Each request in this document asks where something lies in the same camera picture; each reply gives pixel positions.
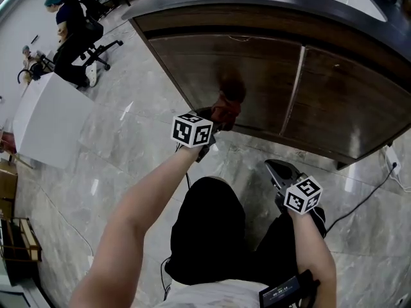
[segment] brown cabinet door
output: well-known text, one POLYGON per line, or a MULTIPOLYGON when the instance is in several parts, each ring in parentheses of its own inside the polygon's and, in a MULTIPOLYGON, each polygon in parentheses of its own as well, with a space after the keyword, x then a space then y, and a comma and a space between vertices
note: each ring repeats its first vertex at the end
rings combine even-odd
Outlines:
POLYGON ((300 44, 234 34, 178 35, 150 43, 194 109, 211 107, 221 84, 234 87, 231 90, 243 87, 245 99, 236 124, 258 132, 281 131, 300 44))
POLYGON ((411 95, 352 60, 307 47, 284 136, 359 158, 410 123, 411 95))

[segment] black t-shirt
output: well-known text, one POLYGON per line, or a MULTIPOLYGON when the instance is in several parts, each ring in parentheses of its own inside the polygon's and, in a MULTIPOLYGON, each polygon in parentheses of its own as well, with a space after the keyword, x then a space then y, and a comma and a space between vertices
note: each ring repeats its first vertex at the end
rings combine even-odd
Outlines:
POLYGON ((66 1, 56 15, 57 24, 67 22, 67 34, 71 35, 78 30, 84 30, 85 17, 82 6, 78 1, 66 1))

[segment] white sneaker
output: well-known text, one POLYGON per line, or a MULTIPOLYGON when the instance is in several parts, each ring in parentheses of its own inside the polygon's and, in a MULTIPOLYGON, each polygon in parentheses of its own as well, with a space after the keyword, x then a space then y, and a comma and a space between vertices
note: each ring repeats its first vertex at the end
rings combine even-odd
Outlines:
POLYGON ((97 83, 97 63, 87 66, 85 68, 85 75, 90 81, 90 87, 94 87, 97 83))

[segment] white t-shirt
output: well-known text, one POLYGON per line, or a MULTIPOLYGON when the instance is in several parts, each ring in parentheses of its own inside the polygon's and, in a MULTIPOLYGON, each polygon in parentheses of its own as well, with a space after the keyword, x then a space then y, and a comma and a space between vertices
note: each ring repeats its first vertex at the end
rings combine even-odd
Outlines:
POLYGON ((224 280, 193 286, 173 285, 167 300, 155 308, 259 308, 258 293, 267 288, 264 284, 244 280, 224 280))

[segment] black pants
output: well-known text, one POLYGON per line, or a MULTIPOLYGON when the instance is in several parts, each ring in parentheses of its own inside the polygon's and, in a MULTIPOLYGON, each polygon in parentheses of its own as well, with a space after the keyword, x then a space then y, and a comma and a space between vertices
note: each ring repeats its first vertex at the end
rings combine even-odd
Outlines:
POLYGON ((165 270, 187 285, 232 278, 277 286, 298 273, 288 214, 273 221, 255 252, 246 251, 244 232, 245 213, 231 187, 201 178, 187 192, 173 226, 165 270))
POLYGON ((65 81, 80 87, 87 86, 85 67, 75 66, 72 63, 93 43, 92 34, 83 33, 81 36, 69 37, 64 46, 54 57, 54 72, 65 81))

